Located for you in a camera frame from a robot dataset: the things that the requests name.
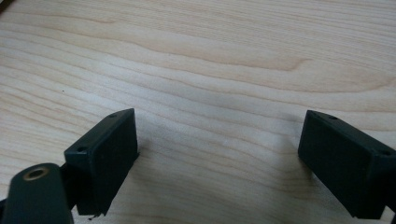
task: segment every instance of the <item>light wood tabletop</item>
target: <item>light wood tabletop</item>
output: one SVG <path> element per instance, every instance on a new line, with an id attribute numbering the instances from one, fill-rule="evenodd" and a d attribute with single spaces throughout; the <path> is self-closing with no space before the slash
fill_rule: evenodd
<path id="1" fill-rule="evenodd" d="M 141 155 L 76 223 L 390 223 L 298 159 L 305 112 L 396 148 L 393 0 L 15 0 L 0 14 L 0 197 L 134 108 Z"/>

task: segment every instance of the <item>black plastic part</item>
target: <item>black plastic part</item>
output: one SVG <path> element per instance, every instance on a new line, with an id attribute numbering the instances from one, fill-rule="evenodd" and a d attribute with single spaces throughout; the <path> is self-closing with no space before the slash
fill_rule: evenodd
<path id="1" fill-rule="evenodd" d="M 380 219 L 395 203 L 395 150 L 342 120 L 307 111 L 298 153 L 353 217 Z"/>
<path id="2" fill-rule="evenodd" d="M 2 224 L 73 223 L 59 166 L 38 164 L 11 180 Z"/>
<path id="3" fill-rule="evenodd" d="M 64 156 L 63 174 L 70 181 L 65 181 L 69 206 L 76 203 L 80 215 L 105 215 L 138 157 L 134 110 L 107 116 Z"/>

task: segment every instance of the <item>wooden surface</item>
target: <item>wooden surface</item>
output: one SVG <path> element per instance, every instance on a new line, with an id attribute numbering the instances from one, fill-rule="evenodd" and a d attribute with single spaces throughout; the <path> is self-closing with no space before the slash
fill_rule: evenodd
<path id="1" fill-rule="evenodd" d="M 0 196 L 134 107 L 141 157 L 108 215 L 77 223 L 389 223 L 350 217 L 297 147 L 315 109 L 396 148 L 395 70 L 395 1 L 15 0 Z"/>

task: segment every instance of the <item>wood grain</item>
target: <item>wood grain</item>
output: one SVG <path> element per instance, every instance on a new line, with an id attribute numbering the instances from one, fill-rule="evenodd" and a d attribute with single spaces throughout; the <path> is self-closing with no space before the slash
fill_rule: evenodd
<path id="1" fill-rule="evenodd" d="M 395 70 L 390 0 L 15 0 L 0 14 L 0 196 L 134 107 L 141 157 L 95 223 L 390 223 L 350 217 L 297 147 L 315 109 L 396 148 Z"/>

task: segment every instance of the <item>wooden table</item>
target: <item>wooden table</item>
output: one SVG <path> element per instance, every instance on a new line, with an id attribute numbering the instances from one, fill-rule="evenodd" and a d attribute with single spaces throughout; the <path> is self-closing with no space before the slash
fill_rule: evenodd
<path id="1" fill-rule="evenodd" d="M 352 218 L 297 147 L 315 109 L 396 148 L 395 70 L 395 1 L 15 0 L 0 196 L 134 107 L 141 156 L 108 215 L 77 223 L 390 223 Z"/>

